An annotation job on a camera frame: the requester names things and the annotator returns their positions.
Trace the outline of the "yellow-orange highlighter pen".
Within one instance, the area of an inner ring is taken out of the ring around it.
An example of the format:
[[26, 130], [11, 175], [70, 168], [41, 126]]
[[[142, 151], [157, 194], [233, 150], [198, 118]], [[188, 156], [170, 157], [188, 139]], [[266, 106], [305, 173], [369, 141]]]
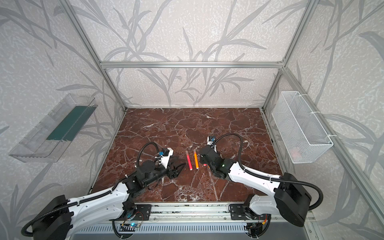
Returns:
[[200, 167], [199, 167], [199, 161], [198, 161], [198, 155], [197, 155], [197, 150], [194, 149], [194, 160], [195, 160], [195, 166], [196, 166], [196, 169], [198, 170]]

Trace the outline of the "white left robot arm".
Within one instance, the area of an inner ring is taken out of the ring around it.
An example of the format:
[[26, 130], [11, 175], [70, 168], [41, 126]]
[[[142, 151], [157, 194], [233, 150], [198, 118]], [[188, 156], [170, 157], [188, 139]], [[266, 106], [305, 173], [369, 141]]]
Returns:
[[185, 164], [164, 167], [146, 161], [111, 188], [72, 199], [57, 196], [22, 228], [21, 233], [35, 240], [64, 240], [94, 224], [130, 218], [136, 212], [134, 198], [164, 177], [178, 177], [184, 167]]

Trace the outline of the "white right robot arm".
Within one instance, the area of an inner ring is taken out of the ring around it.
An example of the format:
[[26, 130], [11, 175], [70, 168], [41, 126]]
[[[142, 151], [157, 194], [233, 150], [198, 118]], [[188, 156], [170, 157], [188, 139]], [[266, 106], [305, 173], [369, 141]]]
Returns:
[[238, 161], [223, 159], [211, 146], [203, 147], [199, 154], [200, 162], [208, 165], [215, 177], [266, 194], [264, 197], [252, 195], [247, 198], [244, 209], [249, 218], [279, 214], [297, 227], [304, 226], [312, 197], [303, 185], [297, 184], [293, 175], [270, 175], [247, 167], [241, 168]]

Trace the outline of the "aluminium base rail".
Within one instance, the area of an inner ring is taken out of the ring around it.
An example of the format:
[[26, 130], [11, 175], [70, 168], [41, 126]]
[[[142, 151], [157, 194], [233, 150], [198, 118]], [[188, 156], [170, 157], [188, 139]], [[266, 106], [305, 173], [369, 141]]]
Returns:
[[281, 215], [248, 217], [242, 203], [147, 203], [137, 205], [130, 218], [91, 224], [76, 234], [117, 232], [120, 239], [138, 234], [246, 234], [253, 238], [277, 233], [306, 232]]

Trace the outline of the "clear plastic wall tray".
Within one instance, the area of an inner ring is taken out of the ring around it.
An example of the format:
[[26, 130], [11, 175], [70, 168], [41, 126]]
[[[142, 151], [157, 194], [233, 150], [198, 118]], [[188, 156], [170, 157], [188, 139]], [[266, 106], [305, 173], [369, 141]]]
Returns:
[[23, 163], [56, 163], [97, 107], [94, 97], [67, 94], [9, 156]]

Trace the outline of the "aluminium cage frame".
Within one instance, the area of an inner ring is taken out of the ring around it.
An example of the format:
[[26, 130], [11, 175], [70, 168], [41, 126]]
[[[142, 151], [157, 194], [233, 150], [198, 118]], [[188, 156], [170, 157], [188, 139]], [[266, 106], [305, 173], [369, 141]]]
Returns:
[[288, 63], [293, 56], [293, 53], [299, 44], [300, 38], [304, 35], [305, 29], [308, 26], [311, 18], [313, 17], [318, 1], [308, 1], [305, 6], [305, 11], [299, 22], [298, 28], [294, 33], [293, 39], [288, 47], [288, 51], [281, 61], [277, 62], [103, 62], [97, 56], [95, 48], [92, 46], [89, 37], [86, 34], [74, 7], [70, 1], [60, 1], [59, 5], [63, 14], [69, 19], [77, 35], [85, 46], [87, 52], [90, 54], [93, 63], [95, 64], [96, 71], [99, 73], [104, 82], [108, 85], [114, 96], [117, 98], [120, 106], [126, 109], [121, 95], [118, 93], [117, 88], [112, 83], [111, 79], [106, 73], [103, 66], [107, 68], [143, 68], [143, 69], [160, 69], [160, 68], [192, 68], [192, 69], [206, 69], [206, 68], [240, 68], [240, 69], [278, 69], [278, 75], [275, 78], [272, 88], [269, 91], [266, 102], [268, 103], [272, 97], [273, 92], [278, 86], [281, 77], [287, 78], [290, 86], [303, 96], [304, 101], [308, 106], [315, 111], [320, 124], [324, 127], [325, 131], [335, 138], [333, 152], [338, 158], [339, 162], [345, 169], [345, 172], [350, 176], [351, 180], [360, 191], [361, 196], [366, 201], [370, 210], [374, 213], [380, 224], [384, 223], [384, 200], [379, 192], [374, 188], [369, 178], [363, 173], [363, 170], [358, 167], [356, 161], [348, 152], [342, 140], [337, 136], [336, 132], [327, 122], [326, 118], [321, 115], [319, 108], [312, 101], [307, 91], [298, 82], [292, 71], [288, 67]]

